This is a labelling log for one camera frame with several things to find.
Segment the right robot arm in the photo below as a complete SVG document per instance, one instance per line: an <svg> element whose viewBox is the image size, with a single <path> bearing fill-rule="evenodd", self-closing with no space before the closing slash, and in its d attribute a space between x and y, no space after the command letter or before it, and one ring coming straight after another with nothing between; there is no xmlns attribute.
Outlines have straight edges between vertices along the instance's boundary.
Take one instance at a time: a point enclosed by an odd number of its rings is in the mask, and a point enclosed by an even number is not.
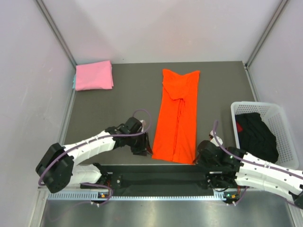
<svg viewBox="0 0 303 227"><path fill-rule="evenodd" d="M250 187L276 194L303 207L303 173L260 159L244 150L222 148L204 140L197 147L194 163L206 172L209 187Z"/></svg>

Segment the orange t shirt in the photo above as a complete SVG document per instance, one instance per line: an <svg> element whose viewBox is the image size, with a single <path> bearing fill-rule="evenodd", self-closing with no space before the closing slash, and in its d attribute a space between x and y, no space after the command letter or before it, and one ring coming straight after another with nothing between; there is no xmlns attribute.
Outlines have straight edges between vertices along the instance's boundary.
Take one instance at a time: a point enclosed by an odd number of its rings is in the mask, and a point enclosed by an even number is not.
<svg viewBox="0 0 303 227"><path fill-rule="evenodd" d="M197 96L200 72L162 71L162 100L153 141L153 158L193 164L196 158Z"/></svg>

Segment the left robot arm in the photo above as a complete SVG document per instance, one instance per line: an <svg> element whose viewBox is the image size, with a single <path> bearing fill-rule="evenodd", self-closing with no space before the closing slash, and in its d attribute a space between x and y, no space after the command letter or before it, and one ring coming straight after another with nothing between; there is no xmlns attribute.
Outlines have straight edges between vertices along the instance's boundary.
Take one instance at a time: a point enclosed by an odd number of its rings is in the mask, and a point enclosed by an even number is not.
<svg viewBox="0 0 303 227"><path fill-rule="evenodd" d="M129 146L134 155L152 154L143 120L131 117L126 123L108 127L86 140L51 145L36 167L38 184L46 186L51 193L74 185L82 188L109 186L110 176L101 164L82 165L82 162L124 146Z"/></svg>

